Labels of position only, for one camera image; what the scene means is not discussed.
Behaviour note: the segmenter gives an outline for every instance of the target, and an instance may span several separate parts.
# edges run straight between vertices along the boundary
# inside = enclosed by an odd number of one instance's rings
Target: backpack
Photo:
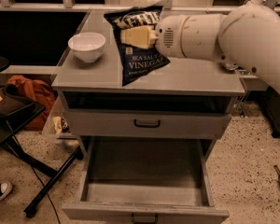
[[[43,80],[30,79],[22,75],[11,77],[7,83],[14,84],[21,95],[27,96],[44,105],[46,109],[32,120],[26,127],[30,131],[42,131],[51,109],[56,101],[52,87]]]

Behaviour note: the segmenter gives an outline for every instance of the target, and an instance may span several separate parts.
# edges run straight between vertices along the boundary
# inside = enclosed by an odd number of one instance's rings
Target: terrazzo floor
[[[280,224],[280,188],[273,168],[275,164],[280,168],[280,138],[271,137],[272,128],[256,104],[246,104],[244,112],[245,118],[233,112],[227,131],[207,161],[216,209],[230,212],[224,224]],[[40,133],[22,132],[18,139],[26,152],[53,168],[58,168],[71,152]],[[76,201],[83,164],[74,161],[49,192],[62,224],[104,223],[70,220],[62,210],[63,203]],[[47,197],[38,205],[35,217],[25,216],[23,210],[41,184],[30,166],[0,149],[0,182],[4,180],[12,182],[14,189],[0,202],[0,223],[58,223]]]

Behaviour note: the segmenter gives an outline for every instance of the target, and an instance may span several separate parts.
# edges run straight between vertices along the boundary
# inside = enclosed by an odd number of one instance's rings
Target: cable
[[[11,129],[11,131],[13,131],[8,121],[7,121],[7,125],[9,126],[9,129]],[[14,138],[15,142],[16,142],[18,145],[20,145],[20,142],[19,142],[17,136],[16,136],[16,135],[13,135],[13,138]],[[39,182],[41,183],[41,185],[42,185],[43,187],[45,187],[44,182],[40,179],[40,177],[39,177],[39,175],[37,174],[35,168],[34,168],[32,165],[30,165],[30,167],[32,168],[33,172],[35,173],[35,176],[37,177],[37,179],[39,180]],[[61,224],[61,221],[60,221],[60,219],[59,219],[59,216],[58,216],[56,207],[55,207],[55,205],[54,205],[52,199],[50,198],[50,196],[49,196],[48,193],[46,193],[46,195],[47,195],[47,197],[48,197],[48,199],[49,199],[50,204],[51,204],[52,207],[53,207],[53,210],[54,210],[54,213],[55,213],[55,216],[56,216],[56,218],[57,218],[58,223]]]

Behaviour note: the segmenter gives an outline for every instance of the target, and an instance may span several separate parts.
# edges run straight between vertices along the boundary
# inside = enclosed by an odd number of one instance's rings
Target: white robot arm
[[[169,16],[159,21],[156,35],[165,56],[236,63],[280,94],[280,17],[262,0],[227,16]]]

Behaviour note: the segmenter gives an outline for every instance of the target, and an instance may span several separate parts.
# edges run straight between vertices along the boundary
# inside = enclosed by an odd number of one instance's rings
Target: white bowl
[[[97,33],[81,33],[72,36],[68,46],[83,62],[94,63],[103,54],[105,37]]]

